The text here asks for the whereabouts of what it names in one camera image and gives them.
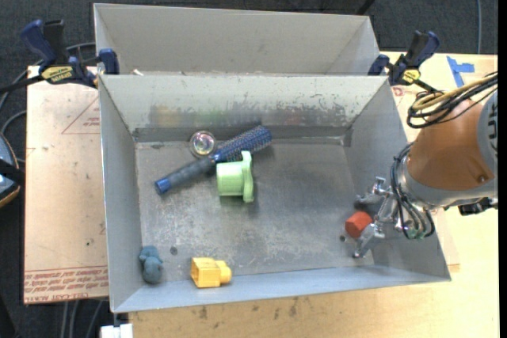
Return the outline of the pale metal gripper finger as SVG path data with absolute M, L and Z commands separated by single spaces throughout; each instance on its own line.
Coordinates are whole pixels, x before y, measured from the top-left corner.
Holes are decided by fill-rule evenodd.
M 371 189 L 365 192 L 361 196 L 356 196 L 354 204 L 357 205 L 375 205 L 381 203 L 386 194 L 387 190 L 384 187 L 386 179 L 383 177 L 376 177 L 375 182 L 372 185 Z
M 368 252 L 375 248 L 380 242 L 384 241 L 385 237 L 386 234 L 378 224 L 374 222 L 368 224 L 356 240 L 353 257 L 365 257 Z

